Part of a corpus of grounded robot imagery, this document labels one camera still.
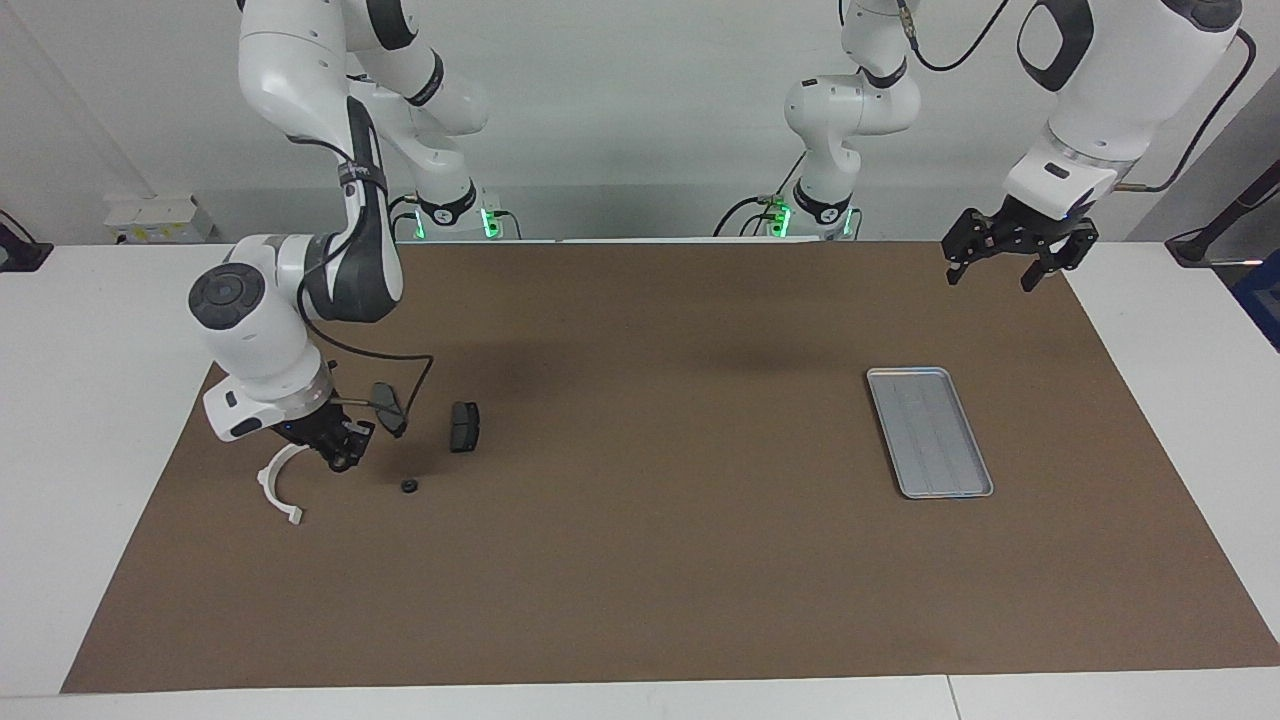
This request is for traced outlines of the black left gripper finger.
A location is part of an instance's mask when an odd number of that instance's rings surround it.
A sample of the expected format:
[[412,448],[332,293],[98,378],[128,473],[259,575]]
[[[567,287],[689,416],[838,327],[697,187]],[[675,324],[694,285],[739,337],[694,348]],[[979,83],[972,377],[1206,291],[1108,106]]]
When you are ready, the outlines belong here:
[[948,261],[946,281],[950,286],[959,284],[972,264],[993,256],[992,223],[991,217],[968,208],[945,233],[941,247]]
[[1100,237],[1093,220],[1080,220],[1069,233],[1033,234],[1036,260],[1021,275],[1024,292],[1032,292],[1048,275],[1076,269]]

